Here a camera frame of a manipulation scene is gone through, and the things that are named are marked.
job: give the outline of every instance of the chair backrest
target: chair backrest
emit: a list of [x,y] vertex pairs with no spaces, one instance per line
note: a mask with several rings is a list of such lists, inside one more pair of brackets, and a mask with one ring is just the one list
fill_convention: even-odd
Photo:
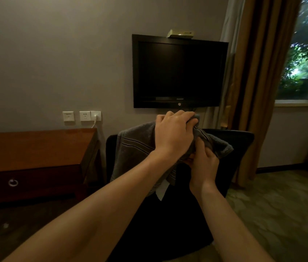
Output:
[[[246,153],[248,147],[252,144],[255,136],[253,133],[246,131],[216,129],[204,129],[204,131],[228,142],[234,148],[234,151],[232,151],[225,158],[221,159],[216,176],[216,186],[221,194],[225,197],[235,171],[239,167],[241,159]],[[110,177],[114,169],[116,144],[117,135],[109,136],[106,142],[105,151],[108,183],[110,182]]]

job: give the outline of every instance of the chair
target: chair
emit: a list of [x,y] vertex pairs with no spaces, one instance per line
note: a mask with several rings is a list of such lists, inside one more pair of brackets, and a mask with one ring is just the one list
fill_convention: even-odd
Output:
[[[205,129],[233,146],[220,160],[216,186],[225,197],[254,134],[243,131]],[[106,142],[107,182],[113,172],[117,135]],[[163,261],[197,251],[212,243],[213,237],[198,202],[189,190],[190,167],[179,164],[176,185],[169,185],[160,201],[156,194],[144,199],[108,261]]]

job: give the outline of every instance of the flat screen tv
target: flat screen tv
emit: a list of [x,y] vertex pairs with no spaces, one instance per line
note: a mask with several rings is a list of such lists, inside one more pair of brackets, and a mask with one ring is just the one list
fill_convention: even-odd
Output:
[[228,43],[132,35],[135,108],[218,106]]

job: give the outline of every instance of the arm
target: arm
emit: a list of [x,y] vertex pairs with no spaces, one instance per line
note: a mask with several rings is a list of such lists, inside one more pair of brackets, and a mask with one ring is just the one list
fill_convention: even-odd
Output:
[[136,167],[78,203],[4,261],[105,261],[155,182],[189,148],[194,112],[159,115],[156,149]]
[[190,189],[204,213],[214,241],[225,262],[274,261],[261,247],[218,191],[215,178],[218,158],[197,138]]

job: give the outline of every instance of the round drawer pull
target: round drawer pull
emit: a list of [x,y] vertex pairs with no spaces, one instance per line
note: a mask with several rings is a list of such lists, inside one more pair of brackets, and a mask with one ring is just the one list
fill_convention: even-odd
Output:
[[10,179],[9,181],[8,181],[8,185],[9,186],[18,186],[18,181],[17,180],[14,180],[14,179]]

